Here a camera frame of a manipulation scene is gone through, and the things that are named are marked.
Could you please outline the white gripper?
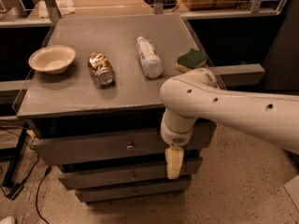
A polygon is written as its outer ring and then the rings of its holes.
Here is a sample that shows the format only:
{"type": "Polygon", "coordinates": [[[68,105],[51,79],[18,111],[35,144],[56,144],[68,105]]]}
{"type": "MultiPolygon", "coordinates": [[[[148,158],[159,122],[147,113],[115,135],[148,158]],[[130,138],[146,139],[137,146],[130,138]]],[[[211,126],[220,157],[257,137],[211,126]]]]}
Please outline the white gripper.
{"type": "Polygon", "coordinates": [[[165,150],[168,179],[179,178],[184,158],[184,150],[181,147],[189,143],[196,121],[197,118],[181,116],[168,108],[164,111],[161,122],[161,136],[170,146],[165,150]]]}

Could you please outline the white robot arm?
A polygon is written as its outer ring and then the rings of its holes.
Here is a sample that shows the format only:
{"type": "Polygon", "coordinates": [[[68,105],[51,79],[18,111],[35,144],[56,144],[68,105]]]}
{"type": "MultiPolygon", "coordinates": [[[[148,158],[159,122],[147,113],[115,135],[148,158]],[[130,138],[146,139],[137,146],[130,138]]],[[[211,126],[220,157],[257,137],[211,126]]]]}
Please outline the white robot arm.
{"type": "Polygon", "coordinates": [[[218,88],[214,74],[198,68],[169,78],[160,89],[165,106],[161,135],[167,177],[177,179],[183,149],[191,139],[194,123],[208,119],[262,139],[292,153],[299,153],[299,97],[218,88]]]}

